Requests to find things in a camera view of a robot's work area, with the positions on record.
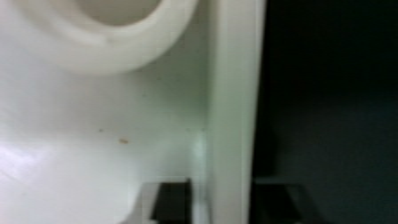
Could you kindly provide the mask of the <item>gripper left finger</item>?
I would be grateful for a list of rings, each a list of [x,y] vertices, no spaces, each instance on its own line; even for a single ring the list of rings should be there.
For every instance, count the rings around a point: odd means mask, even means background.
[[[143,185],[127,224],[192,224],[192,181]]]

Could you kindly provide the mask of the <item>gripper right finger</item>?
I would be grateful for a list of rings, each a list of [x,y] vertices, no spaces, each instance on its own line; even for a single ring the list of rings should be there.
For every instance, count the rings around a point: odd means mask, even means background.
[[[324,224],[324,217],[302,185],[254,184],[253,224]]]

